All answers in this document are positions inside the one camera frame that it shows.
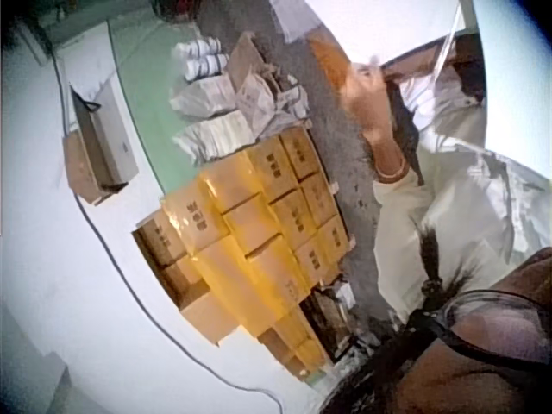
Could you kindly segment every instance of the stacked cardboard boxes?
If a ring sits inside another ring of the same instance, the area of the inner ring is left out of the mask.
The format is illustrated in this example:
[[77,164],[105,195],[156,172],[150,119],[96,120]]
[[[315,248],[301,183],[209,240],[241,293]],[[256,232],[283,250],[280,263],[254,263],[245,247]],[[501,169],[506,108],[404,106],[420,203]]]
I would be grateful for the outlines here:
[[287,351],[271,352],[298,377],[324,364],[298,304],[335,278],[348,238],[303,127],[208,165],[161,205],[137,241],[192,325],[214,343],[237,324],[263,343],[279,338]]

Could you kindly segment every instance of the black hair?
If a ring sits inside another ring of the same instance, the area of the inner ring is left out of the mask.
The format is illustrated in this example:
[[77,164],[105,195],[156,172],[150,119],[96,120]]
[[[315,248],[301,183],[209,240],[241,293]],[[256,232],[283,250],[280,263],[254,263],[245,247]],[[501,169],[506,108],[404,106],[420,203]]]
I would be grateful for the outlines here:
[[[439,276],[439,243],[435,229],[425,227],[418,231],[420,256],[428,279],[422,292],[424,311],[436,311],[458,295],[473,277],[475,267],[457,267],[447,286],[442,286]],[[392,339],[384,343],[376,353],[342,379],[326,398],[320,414],[369,414],[390,410],[392,395],[397,383],[427,347],[434,341],[431,333],[410,332],[406,324]]]

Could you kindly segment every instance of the white container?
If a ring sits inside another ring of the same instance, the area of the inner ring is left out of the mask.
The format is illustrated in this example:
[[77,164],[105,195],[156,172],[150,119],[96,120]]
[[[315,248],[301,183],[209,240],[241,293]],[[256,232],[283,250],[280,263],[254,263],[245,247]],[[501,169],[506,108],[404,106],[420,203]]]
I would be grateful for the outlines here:
[[172,55],[176,59],[198,59],[208,54],[218,54],[221,52],[221,41],[212,37],[205,39],[196,39],[187,43],[177,43],[172,50]]
[[198,60],[189,59],[184,63],[183,75],[187,82],[209,76],[220,75],[228,64],[227,54],[207,55]]

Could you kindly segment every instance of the black cable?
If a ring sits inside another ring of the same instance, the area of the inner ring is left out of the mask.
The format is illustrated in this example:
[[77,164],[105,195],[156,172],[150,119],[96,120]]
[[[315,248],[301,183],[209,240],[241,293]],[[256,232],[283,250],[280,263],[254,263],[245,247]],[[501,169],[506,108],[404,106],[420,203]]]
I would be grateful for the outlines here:
[[[55,70],[55,76],[57,78],[57,81],[58,81],[58,87],[60,88],[60,101],[61,101],[61,115],[62,115],[62,123],[63,123],[63,131],[65,133],[65,136],[68,135],[68,132],[67,131],[67,127],[66,127],[66,117],[67,117],[67,113],[66,113],[66,109],[65,109],[65,105],[64,105],[64,94],[63,94],[63,82],[61,80],[61,76],[60,76],[60,70],[58,68],[58,61],[56,60],[56,57],[55,57],[55,52],[53,51],[53,49],[50,50],[50,53],[52,55],[52,61],[53,61],[53,69]],[[157,322],[157,320],[152,316],[151,313],[149,313],[149,310],[147,310],[146,306],[144,305],[144,303],[142,303],[142,301],[140,300],[140,298],[138,297],[138,295],[136,294],[136,292],[134,291],[134,289],[132,288],[132,286],[130,285],[129,281],[127,280],[127,278],[125,277],[124,273],[122,272],[122,269],[119,267],[119,264],[117,263],[116,259],[115,259],[115,256],[113,255],[113,253],[111,252],[110,250],[110,247],[108,246],[107,242],[105,241],[104,237],[102,236],[102,234],[99,232],[99,230],[97,229],[96,225],[94,224],[94,222],[90,219],[90,216],[88,215],[88,213],[86,212],[85,210],[85,207],[83,206],[82,202],[80,201],[80,198],[78,197],[77,193],[73,193],[73,196],[75,197],[75,201],[77,203],[77,206],[78,206],[78,209],[80,210],[81,214],[83,215],[83,217],[85,218],[86,222],[88,223],[88,225],[90,226],[90,228],[92,229],[92,231],[94,232],[94,235],[96,235],[97,239],[99,240],[100,244],[102,245],[103,247],[103,250],[105,250],[105,253],[108,255],[110,261],[111,261],[111,264],[113,265],[113,267],[116,269],[117,273],[119,274],[119,276],[121,277],[121,280],[122,282],[124,283],[124,285],[127,287],[127,289],[129,290],[130,294],[132,295],[133,299],[135,300],[136,304],[138,304],[138,306],[140,307],[140,309],[144,312],[144,314],[146,315],[147,319],[150,320],[151,323],[154,324],[154,326],[163,334],[166,336],[166,338],[171,341],[180,351],[182,351],[182,353],[187,356],[193,363],[195,363],[196,365],[200,366],[202,369],[204,369],[205,371],[207,371],[208,373],[210,373],[211,375],[213,375],[217,380],[219,380],[220,382],[222,382],[224,385],[226,386],[229,386],[230,388],[234,388],[238,391],[244,391],[244,392],[256,392],[256,393],[260,393],[260,394],[263,394],[265,395],[266,397],[269,397],[272,401],[274,401],[274,403],[276,403],[276,405],[278,406],[278,410],[279,410],[279,414],[284,414],[284,406],[282,405],[282,403],[279,401],[279,399],[274,396],[270,391],[266,390],[266,389],[263,389],[263,388],[247,388],[245,386],[238,386],[236,384],[233,384],[232,382],[228,381],[227,379],[225,379],[223,376],[221,376],[219,373],[217,373],[215,370],[213,370],[213,368],[209,367],[208,365],[206,365],[205,363],[203,363],[202,361],[200,361],[198,358],[196,358],[192,353],[190,353],[190,351],[188,351],[186,348],[184,348],[184,346],[182,346],[182,344],[180,344],[180,342],[178,342],[174,336],[172,336],[165,328],[163,328],[159,322]]]

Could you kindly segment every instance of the gray floor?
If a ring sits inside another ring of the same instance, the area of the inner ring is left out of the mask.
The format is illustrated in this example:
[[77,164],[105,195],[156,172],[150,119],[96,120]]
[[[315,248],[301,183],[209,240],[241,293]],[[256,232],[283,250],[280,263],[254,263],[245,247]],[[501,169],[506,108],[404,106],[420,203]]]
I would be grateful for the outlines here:
[[274,24],[268,0],[203,0],[198,15],[202,35],[221,39],[230,52],[240,33],[255,33],[268,62],[295,76],[309,94],[311,133],[330,180],[337,181],[337,203],[356,248],[342,261],[357,299],[357,315],[365,329],[377,331],[387,319],[387,304],[378,293],[373,241],[379,206],[373,197],[373,173],[359,130],[339,108],[336,97],[305,41],[286,45]]

